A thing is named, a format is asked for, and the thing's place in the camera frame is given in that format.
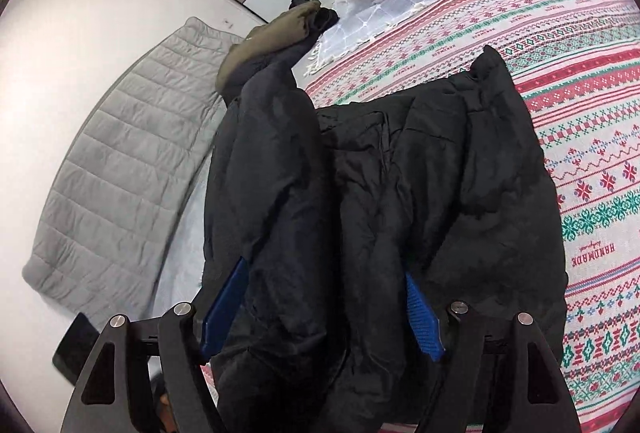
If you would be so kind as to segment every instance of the black phone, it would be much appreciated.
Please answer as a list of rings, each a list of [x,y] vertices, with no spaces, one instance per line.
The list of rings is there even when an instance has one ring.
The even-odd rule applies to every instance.
[[[53,366],[74,386],[99,335],[87,317],[80,313],[53,354]]]

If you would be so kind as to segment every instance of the metal screw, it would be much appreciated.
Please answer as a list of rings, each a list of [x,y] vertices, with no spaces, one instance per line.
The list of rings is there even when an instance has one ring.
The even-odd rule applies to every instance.
[[[526,312],[520,312],[520,314],[518,314],[518,321],[523,325],[533,324],[533,318],[531,317],[531,314],[527,314]]]
[[[185,314],[191,312],[191,305],[189,305],[188,303],[178,303],[174,307],[174,312],[177,316],[184,316]]]
[[[454,314],[466,314],[467,312],[469,312],[469,307],[463,301],[454,301],[451,304],[451,310]]]
[[[111,321],[109,321],[109,324],[113,328],[118,328],[123,326],[125,321],[126,321],[126,318],[124,316],[114,316],[111,318]]]

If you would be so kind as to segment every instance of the black jacket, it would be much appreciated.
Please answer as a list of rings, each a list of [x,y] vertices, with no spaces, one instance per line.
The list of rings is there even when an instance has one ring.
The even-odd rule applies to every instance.
[[[407,323],[406,273],[446,346],[444,309],[462,299],[505,319],[529,312],[559,357],[556,190],[499,54],[315,110],[290,70],[296,52],[240,67],[209,172],[203,282],[238,257],[251,265],[212,359],[229,431],[359,433],[419,418],[434,366]]]

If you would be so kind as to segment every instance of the floor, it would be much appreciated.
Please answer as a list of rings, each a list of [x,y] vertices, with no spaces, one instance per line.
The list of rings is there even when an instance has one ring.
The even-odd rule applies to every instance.
[[[106,89],[190,16],[259,23],[229,0],[20,0],[0,17],[0,377],[36,433],[60,431],[72,392],[51,364],[72,316],[20,275],[47,193]]]

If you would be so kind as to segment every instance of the patterned blanket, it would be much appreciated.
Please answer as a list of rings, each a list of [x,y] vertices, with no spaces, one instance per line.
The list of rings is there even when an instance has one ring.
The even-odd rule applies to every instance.
[[[608,432],[640,384],[634,1],[439,0],[306,92],[316,106],[371,100],[468,69],[485,44],[504,57],[556,182],[569,274],[562,370],[582,430]]]

